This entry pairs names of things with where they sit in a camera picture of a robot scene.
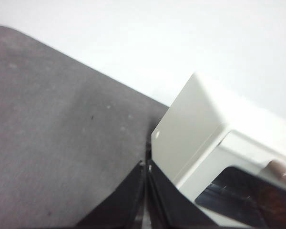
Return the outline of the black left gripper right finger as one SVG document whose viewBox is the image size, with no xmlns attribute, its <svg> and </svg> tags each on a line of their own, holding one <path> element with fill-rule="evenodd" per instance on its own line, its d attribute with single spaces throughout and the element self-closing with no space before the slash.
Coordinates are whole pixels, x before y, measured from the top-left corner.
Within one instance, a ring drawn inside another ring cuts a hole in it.
<svg viewBox="0 0 286 229">
<path fill-rule="evenodd" d="M 147 190 L 154 229 L 214 227 L 214 221 L 181 194 L 153 160 L 147 162 Z"/>
</svg>

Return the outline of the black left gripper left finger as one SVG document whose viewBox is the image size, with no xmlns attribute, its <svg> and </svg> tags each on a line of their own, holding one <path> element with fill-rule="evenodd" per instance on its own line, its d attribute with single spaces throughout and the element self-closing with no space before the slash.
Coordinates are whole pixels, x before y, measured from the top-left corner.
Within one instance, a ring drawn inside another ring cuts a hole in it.
<svg viewBox="0 0 286 229">
<path fill-rule="evenodd" d="M 130 229 L 144 194 L 144 163 L 138 162 L 103 202 L 81 219 L 79 229 Z"/>
</svg>

